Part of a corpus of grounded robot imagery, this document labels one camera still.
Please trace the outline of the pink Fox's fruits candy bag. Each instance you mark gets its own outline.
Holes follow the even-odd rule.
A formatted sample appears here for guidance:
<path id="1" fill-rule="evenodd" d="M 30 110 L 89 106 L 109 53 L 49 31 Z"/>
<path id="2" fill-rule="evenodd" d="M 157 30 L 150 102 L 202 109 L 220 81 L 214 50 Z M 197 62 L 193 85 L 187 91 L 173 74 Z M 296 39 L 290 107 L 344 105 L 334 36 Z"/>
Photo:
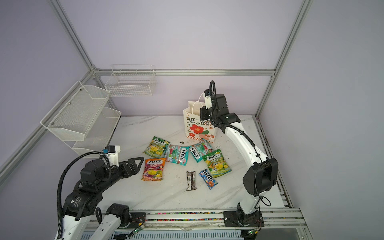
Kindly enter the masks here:
<path id="1" fill-rule="evenodd" d="M 165 163 L 165 158 L 145 160 L 142 181 L 161 181 L 163 179 Z"/>

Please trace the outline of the white flowered paper bag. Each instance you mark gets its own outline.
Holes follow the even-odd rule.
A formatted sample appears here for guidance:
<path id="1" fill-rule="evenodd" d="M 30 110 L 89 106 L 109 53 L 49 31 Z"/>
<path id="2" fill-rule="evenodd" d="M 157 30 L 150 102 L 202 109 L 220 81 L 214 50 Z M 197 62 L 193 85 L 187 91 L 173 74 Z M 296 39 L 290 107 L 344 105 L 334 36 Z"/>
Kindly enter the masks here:
<path id="1" fill-rule="evenodd" d="M 204 139 L 209 143 L 214 143 L 217 129 L 211 124 L 210 120 L 201 120 L 200 110 L 205 106 L 204 102 L 188 101 L 188 107 L 183 110 L 183 122 L 185 136 L 193 140 Z"/>

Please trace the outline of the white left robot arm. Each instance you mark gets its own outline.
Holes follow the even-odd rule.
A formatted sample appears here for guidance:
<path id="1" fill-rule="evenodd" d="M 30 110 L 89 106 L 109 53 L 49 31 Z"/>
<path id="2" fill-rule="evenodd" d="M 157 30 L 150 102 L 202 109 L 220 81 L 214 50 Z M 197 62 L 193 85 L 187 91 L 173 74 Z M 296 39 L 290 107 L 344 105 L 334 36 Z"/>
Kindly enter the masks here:
<path id="1" fill-rule="evenodd" d="M 88 155 L 96 155 L 98 158 L 85 164 L 74 190 L 63 200 L 62 187 L 67 172 L 77 161 Z M 100 224 L 92 239 L 107 240 L 117 228 L 135 227 L 138 230 L 143 227 L 146 215 L 130 214 L 127 205 L 114 203 L 107 209 L 105 216 L 97 207 L 103 199 L 104 191 L 119 180 L 138 174 L 144 162 L 143 157 L 116 164 L 112 160 L 112 154 L 93 151 L 78 156 L 64 169 L 57 188 L 58 240 L 80 239 L 92 215 L 97 216 Z"/>

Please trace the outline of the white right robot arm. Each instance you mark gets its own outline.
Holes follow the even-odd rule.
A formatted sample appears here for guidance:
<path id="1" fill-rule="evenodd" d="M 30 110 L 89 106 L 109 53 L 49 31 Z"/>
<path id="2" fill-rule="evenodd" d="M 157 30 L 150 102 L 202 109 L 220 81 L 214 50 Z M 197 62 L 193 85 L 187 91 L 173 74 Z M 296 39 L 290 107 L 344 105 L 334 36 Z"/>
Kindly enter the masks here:
<path id="1" fill-rule="evenodd" d="M 226 97 L 215 94 L 212 90 L 203 93 L 205 105 L 201 107 L 200 117 L 209 120 L 234 143 L 242 155 L 247 172 L 243 176 L 246 195 L 238 203 L 235 219 L 237 225 L 248 227 L 253 224 L 262 226 L 260 204 L 271 206 L 271 201 L 264 195 L 277 184 L 279 164 L 275 158 L 270 159 L 252 141 L 246 133 L 240 118 L 230 113 Z"/>

